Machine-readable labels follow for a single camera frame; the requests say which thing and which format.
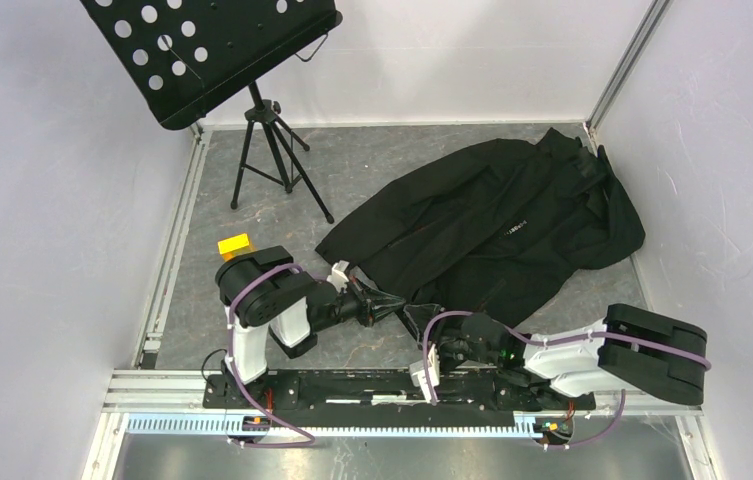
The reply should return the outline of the black jacket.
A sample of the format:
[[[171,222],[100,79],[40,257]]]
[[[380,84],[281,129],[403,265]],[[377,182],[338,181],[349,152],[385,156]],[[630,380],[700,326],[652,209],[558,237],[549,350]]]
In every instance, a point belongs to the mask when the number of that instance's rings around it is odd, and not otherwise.
[[[389,182],[316,252],[412,304],[513,327],[575,272],[619,263],[645,237],[606,151],[550,129],[537,142],[477,143]]]

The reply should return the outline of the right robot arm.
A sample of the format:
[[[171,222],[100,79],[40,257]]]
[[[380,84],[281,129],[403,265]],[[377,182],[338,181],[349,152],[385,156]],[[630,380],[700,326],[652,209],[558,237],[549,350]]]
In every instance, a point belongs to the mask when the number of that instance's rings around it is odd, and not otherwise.
[[[441,374],[476,362],[529,388],[543,408],[604,390],[640,390],[686,406],[704,401],[707,333],[631,305],[613,304],[590,325],[557,334],[519,333],[485,313],[437,304],[406,306],[399,318],[427,355],[419,375],[426,397]]]

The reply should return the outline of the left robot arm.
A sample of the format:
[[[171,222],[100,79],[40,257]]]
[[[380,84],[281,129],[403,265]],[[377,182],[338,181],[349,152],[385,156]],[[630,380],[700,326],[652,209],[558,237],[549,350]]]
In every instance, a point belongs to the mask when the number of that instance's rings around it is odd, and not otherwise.
[[[214,280],[229,332],[224,369],[233,376],[227,392],[242,407],[254,407],[265,397],[269,338],[297,358],[313,348],[323,330],[347,322],[371,327],[406,304],[358,279],[347,261],[316,278],[282,246],[256,250],[245,236],[235,240],[244,243],[220,244],[223,263]]]

